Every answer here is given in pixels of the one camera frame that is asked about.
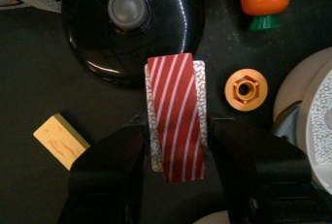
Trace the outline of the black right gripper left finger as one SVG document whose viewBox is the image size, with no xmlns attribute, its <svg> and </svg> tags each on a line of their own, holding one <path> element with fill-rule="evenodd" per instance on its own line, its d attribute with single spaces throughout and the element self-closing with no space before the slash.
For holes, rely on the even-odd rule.
<svg viewBox="0 0 332 224">
<path fill-rule="evenodd" d="M 142 127 L 125 126 L 83 152 L 58 224 L 141 224 L 145 148 Z"/>
</svg>

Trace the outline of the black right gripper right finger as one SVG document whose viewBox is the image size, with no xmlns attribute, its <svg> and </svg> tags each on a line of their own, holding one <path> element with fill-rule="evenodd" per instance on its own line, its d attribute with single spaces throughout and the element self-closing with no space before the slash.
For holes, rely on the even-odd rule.
<svg viewBox="0 0 332 224">
<path fill-rule="evenodd" d="M 302 149 L 266 130 L 217 118 L 211 150 L 231 224 L 332 224 Z"/>
</svg>

